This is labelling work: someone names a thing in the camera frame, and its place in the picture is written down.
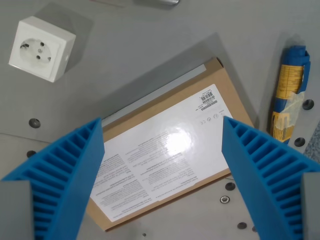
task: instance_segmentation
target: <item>electrical outlet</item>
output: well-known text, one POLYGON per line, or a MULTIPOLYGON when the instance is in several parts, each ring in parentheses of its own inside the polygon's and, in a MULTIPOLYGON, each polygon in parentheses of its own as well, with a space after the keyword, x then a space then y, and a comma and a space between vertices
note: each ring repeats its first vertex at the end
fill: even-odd
POLYGON ((54 82, 65 73, 76 35, 31 16, 16 30, 9 64, 54 82))

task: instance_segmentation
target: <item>gray table surface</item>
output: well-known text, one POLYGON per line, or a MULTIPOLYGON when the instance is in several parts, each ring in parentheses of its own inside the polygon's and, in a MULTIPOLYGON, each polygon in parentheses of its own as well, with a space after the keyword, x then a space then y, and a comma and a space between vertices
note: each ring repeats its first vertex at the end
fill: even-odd
MULTIPOLYGON (((52 142, 107 117, 197 67, 221 59, 255 126, 267 128, 284 48, 306 44, 320 64, 318 0, 182 0, 174 8, 127 1, 0 2, 0 133, 52 142), (19 20, 73 32, 66 74, 50 83, 8 65, 19 20), (38 129, 28 121, 37 118, 38 129)), ((310 78, 320 68, 311 67, 310 78)))

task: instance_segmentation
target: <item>brown cardboard box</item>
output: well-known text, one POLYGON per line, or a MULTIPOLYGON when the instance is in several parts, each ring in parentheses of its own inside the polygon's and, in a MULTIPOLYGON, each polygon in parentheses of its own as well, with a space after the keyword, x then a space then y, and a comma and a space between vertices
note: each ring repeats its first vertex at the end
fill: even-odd
MULTIPOLYGON (((104 141, 106 142, 124 133, 125 131, 163 112, 164 110, 187 99, 188 97, 198 93, 212 84, 216 85, 233 118, 252 126, 250 118, 239 99, 234 85, 232 84, 226 70, 220 64, 218 59, 215 58, 206 63, 205 67, 206 71, 200 75, 192 78, 182 85, 179 85, 173 90, 145 104, 144 106, 118 119, 117 121, 107 125, 103 129, 104 141)), ((157 208, 162 207, 164 204, 168 204, 171 201, 176 201, 178 198, 184 197, 186 194, 190 194, 195 190, 200 189, 200 187, 204 187, 210 183, 213 183, 214 181, 225 177, 228 174, 230 174, 229 169, 221 171, 175 195, 172 195, 164 200, 157 201, 114 222, 111 222, 107 218, 107 216, 100 210, 100 208, 91 198, 86 211, 103 230, 109 230, 119 224, 123 224, 129 220, 137 218, 138 216, 140 217, 142 214, 154 211, 157 208)))

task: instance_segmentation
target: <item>blue and yellow tube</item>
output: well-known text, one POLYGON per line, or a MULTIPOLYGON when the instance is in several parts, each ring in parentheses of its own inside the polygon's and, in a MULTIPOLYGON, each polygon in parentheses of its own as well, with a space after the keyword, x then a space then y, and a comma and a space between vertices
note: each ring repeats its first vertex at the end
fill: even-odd
POLYGON ((270 134, 277 140, 288 143, 294 130, 291 113, 284 111, 292 93, 299 94, 307 88, 310 56, 306 46, 293 46, 282 61, 279 82, 276 89, 274 108, 271 118, 270 134))

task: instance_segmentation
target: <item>gray metal surface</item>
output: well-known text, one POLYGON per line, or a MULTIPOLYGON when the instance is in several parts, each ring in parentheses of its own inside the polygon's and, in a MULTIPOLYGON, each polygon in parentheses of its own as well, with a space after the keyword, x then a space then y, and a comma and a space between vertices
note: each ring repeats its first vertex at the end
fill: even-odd
POLYGON ((320 240, 320 172, 307 172, 301 182, 303 239, 320 240))
POLYGON ((113 229, 108 236, 115 240, 258 240, 238 188, 225 189, 230 181, 222 179, 113 229), (230 202, 222 204, 222 196, 229 196, 230 202), (241 222, 247 224, 246 229, 237 228, 241 222))
POLYGON ((0 239, 33 240, 34 209, 29 181, 0 181, 0 239))
MULTIPOLYGON (((47 145, 0 134, 0 179, 26 161, 27 151, 38 152, 47 145)), ((225 189, 228 182, 234 182, 233 178, 218 181, 109 232, 104 232, 86 214, 77 240, 259 239, 252 231, 253 223, 238 189, 225 189), (222 196, 229 196, 230 202, 220 203, 222 196), (237 229, 240 222, 247 223, 247 228, 237 229)))
POLYGON ((315 132, 319 122, 320 122, 320 81, 319 77, 311 77, 308 81, 307 88, 305 90, 304 99, 313 100, 314 106, 310 110, 304 110, 300 108, 298 118, 296 120, 292 136, 289 141, 289 146, 296 149, 300 153, 304 153, 312 136, 314 135, 312 144, 309 150, 306 152, 307 156, 314 159, 315 161, 320 160, 320 128, 315 132), (305 144, 303 146, 295 146, 295 140, 297 138, 304 138, 305 144))
MULTIPOLYGON (((107 117, 212 56, 251 120, 265 130, 284 47, 305 43, 320 64, 318 0, 184 0, 173 8, 89 0, 0 2, 0 132, 52 142, 107 117), (77 35, 54 84, 8 65, 18 21, 36 16, 77 35), (28 121, 37 118, 41 127, 28 121)), ((319 67, 311 67, 310 80, 319 67)))
POLYGON ((315 128, 304 154, 320 164, 320 122, 315 128))

